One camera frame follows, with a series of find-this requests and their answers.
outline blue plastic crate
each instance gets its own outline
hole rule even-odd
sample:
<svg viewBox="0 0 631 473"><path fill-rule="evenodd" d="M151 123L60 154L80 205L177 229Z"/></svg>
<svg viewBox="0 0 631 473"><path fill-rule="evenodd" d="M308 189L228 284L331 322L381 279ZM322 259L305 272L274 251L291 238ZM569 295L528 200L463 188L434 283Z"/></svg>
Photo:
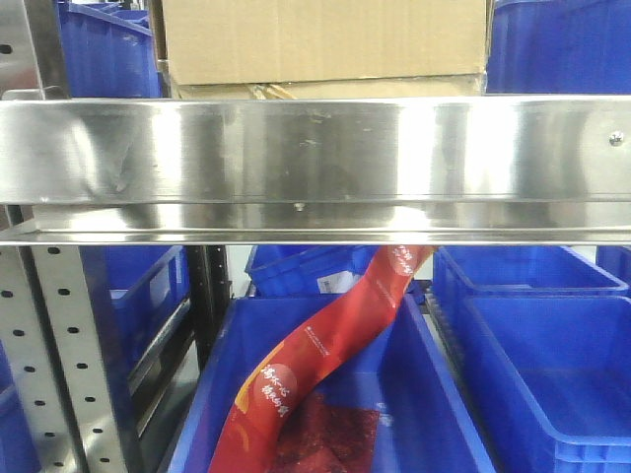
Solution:
<svg viewBox="0 0 631 473"><path fill-rule="evenodd" d="M596 264L625 283L631 283L631 248L629 246L599 246Z"/></svg>
<svg viewBox="0 0 631 473"><path fill-rule="evenodd" d="M456 344L470 297L627 296L629 287L566 246L445 246L432 291Z"/></svg>
<svg viewBox="0 0 631 473"><path fill-rule="evenodd" d="M631 93L627 0L496 2L491 93Z"/></svg>
<svg viewBox="0 0 631 473"><path fill-rule="evenodd" d="M631 472L631 301L467 302L464 378L507 473Z"/></svg>
<svg viewBox="0 0 631 473"><path fill-rule="evenodd" d="M364 274L378 246L265 244L245 271L262 296L336 294Z"/></svg>
<svg viewBox="0 0 631 473"><path fill-rule="evenodd" d="M233 303L169 473L206 473L228 411L251 370L293 327L334 299L250 298ZM317 389L329 404L382 412L373 473L495 471L410 297L386 332Z"/></svg>
<svg viewBox="0 0 631 473"><path fill-rule="evenodd" d="M0 473L36 473L39 461L13 385L0 392Z"/></svg>
<svg viewBox="0 0 631 473"><path fill-rule="evenodd" d="M139 21L141 13L123 13L108 4L94 8L62 1L57 5L74 97L162 96L153 36L146 22Z"/></svg>
<svg viewBox="0 0 631 473"><path fill-rule="evenodd" d="M133 368L189 290L182 246L105 249L111 299L123 353Z"/></svg>

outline metal frame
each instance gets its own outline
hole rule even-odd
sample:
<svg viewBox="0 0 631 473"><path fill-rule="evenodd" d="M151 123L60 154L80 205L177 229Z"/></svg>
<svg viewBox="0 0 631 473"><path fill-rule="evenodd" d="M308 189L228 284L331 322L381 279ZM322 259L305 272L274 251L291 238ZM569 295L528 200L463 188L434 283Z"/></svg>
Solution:
<svg viewBox="0 0 631 473"><path fill-rule="evenodd" d="M4 103L68 97L50 0L0 4L0 60ZM31 207L4 209L0 225L9 232L23 224L23 211L33 217ZM156 429L178 421L181 400L192 391L190 382L180 386L192 341L189 301L180 304L128 380L101 248L6 246L0 269L0 337L43 471L155 468L167 447L156 447ZM157 395L142 396L152 388Z"/></svg>
<svg viewBox="0 0 631 473"><path fill-rule="evenodd" d="M84 471L85 454L29 248L0 249L0 338L42 470Z"/></svg>
<svg viewBox="0 0 631 473"><path fill-rule="evenodd" d="M2 99L68 97L50 5L0 5ZM21 315L0 317L0 336L44 471L153 468L147 445L174 424L156 413L192 389L191 327L203 367L229 300L225 249L190 247L190 312L130 392L103 255L76 244L627 242L629 110L579 96L0 102L0 204L33 206L0 241L34 246L0 248L0 306Z"/></svg>

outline stainless steel shelf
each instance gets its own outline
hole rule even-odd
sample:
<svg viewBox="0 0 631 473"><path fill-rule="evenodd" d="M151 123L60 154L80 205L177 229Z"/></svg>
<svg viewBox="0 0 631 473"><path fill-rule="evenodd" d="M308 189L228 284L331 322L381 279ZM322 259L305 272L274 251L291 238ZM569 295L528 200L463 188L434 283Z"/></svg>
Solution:
<svg viewBox="0 0 631 473"><path fill-rule="evenodd" d="M35 205L0 238L628 241L629 110L594 96L0 102L0 203Z"/></svg>

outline red packaging bag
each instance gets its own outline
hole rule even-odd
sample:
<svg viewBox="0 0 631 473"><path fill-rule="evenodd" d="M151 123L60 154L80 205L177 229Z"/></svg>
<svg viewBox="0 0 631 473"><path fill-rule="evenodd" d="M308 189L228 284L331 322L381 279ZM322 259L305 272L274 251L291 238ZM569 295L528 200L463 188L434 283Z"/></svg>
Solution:
<svg viewBox="0 0 631 473"><path fill-rule="evenodd" d="M348 293L281 341L237 394L209 473L267 472L289 414L320 381L394 321L410 280L434 250L417 245L381 247Z"/></svg>

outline metal rack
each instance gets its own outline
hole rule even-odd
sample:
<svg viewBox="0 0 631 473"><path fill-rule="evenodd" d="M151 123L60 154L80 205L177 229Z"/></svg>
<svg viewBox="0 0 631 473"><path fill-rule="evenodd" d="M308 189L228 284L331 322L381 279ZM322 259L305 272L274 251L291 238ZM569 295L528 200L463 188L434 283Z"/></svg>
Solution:
<svg viewBox="0 0 631 473"><path fill-rule="evenodd" d="M68 97L48 0L2 2L0 61L0 336L46 472L157 468L228 302L210 244L631 240L628 97L42 101ZM86 245L141 242L195 245L192 289L128 379Z"/></svg>

